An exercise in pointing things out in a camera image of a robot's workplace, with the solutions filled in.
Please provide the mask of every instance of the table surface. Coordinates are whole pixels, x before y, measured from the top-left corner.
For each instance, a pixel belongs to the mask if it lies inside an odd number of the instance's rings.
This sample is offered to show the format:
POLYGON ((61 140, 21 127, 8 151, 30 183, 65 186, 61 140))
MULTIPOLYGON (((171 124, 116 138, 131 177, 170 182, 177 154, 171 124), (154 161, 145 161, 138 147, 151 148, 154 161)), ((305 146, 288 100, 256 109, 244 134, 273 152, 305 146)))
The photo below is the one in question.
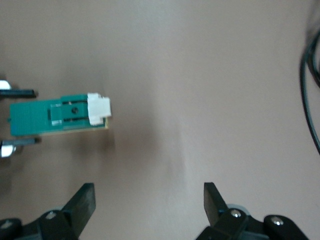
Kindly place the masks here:
MULTIPOLYGON (((317 1, 0 2, 0 74, 38 99, 98 92, 110 129, 44 136, 0 161, 0 219, 28 223, 95 183, 81 239, 190 239, 203 184, 320 239, 320 157, 299 62, 317 1)), ((320 90, 308 75, 320 128, 320 90)), ((10 138, 1 104, 0 137, 10 138)))

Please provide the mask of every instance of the metal bolt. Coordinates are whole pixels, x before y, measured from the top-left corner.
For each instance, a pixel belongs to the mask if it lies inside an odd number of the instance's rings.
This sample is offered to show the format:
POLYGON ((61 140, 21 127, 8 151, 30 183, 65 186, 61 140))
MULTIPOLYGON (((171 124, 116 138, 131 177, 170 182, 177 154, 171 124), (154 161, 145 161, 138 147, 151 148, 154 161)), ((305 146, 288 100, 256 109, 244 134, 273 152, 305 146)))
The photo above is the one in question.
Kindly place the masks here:
POLYGON ((231 215, 234 216, 235 218, 241 217, 241 213, 237 209, 231 210, 231 215))
POLYGON ((282 219, 280 217, 277 217, 277 216, 273 216, 271 218, 271 221, 275 224, 275 225, 283 225, 284 224, 284 221, 282 221, 282 219))
POLYGON ((72 112, 73 114, 77 114, 77 113, 79 112, 79 109, 78 109, 77 107, 73 107, 73 108, 71 109, 71 112, 72 112))
POLYGON ((53 219, 57 214, 55 214, 53 211, 49 212, 47 216, 45 216, 46 219, 51 220, 53 219))
POLYGON ((0 229, 7 229, 7 228, 9 228, 12 224, 13 224, 13 223, 12 223, 11 221, 7 220, 7 221, 5 221, 4 224, 2 224, 2 225, 0 226, 0 229))

